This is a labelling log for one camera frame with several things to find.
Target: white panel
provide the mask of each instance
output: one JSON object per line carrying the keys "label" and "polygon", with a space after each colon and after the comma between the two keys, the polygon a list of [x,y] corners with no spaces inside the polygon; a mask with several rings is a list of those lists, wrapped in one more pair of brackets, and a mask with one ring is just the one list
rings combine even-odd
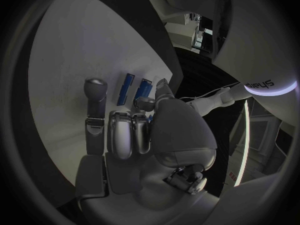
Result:
{"label": "white panel", "polygon": [[31,50],[28,90],[33,118],[49,156],[74,184],[86,153],[85,78],[108,83],[105,124],[123,79],[131,73],[156,83],[171,71],[147,42],[99,0],[56,0],[44,15]]}

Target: blue object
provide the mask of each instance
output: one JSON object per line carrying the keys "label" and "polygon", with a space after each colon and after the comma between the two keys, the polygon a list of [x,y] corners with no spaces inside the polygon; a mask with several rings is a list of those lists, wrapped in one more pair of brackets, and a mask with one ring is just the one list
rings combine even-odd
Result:
{"label": "blue object", "polygon": [[126,103],[126,99],[127,99],[127,92],[129,87],[133,84],[135,76],[127,73],[124,84],[122,85],[120,94],[119,94],[119,98],[117,101],[117,106],[122,106]]}
{"label": "blue object", "polygon": [[138,99],[139,97],[145,97],[147,98],[151,92],[152,89],[152,85],[151,85],[151,81],[148,81],[146,79],[143,79],[139,85],[139,88],[136,91],[134,100]]}

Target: glowing light strip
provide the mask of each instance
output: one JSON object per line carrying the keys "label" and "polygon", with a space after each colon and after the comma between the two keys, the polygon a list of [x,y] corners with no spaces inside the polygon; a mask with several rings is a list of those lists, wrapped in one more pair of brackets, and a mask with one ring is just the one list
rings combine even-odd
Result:
{"label": "glowing light strip", "polygon": [[249,110],[248,110],[248,103],[247,100],[245,102],[245,118],[246,118],[246,138],[245,138],[245,149],[244,149],[244,154],[242,156],[242,161],[241,161],[241,166],[239,169],[239,173],[237,176],[237,179],[235,181],[234,186],[238,186],[241,183],[245,167],[246,167],[246,162],[248,158],[248,150],[249,150],[249,141],[250,141],[250,121],[249,121]]}
{"label": "glowing light strip", "polygon": [[279,96],[282,94],[287,94],[288,92],[294,90],[296,87],[297,87],[297,81],[295,81],[291,86],[289,86],[283,90],[280,90],[280,91],[271,91],[271,92],[253,91],[253,90],[249,89],[247,86],[245,86],[245,89],[249,93],[259,95],[259,96]]}

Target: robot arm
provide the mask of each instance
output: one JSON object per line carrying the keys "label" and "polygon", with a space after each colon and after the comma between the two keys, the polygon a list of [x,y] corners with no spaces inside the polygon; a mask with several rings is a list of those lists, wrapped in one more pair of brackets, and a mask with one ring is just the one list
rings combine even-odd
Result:
{"label": "robot arm", "polygon": [[235,101],[247,99],[251,96],[251,93],[245,89],[244,85],[239,83],[232,88],[221,88],[215,95],[197,98],[187,102],[187,104],[203,117],[213,109],[230,106],[234,104]]}

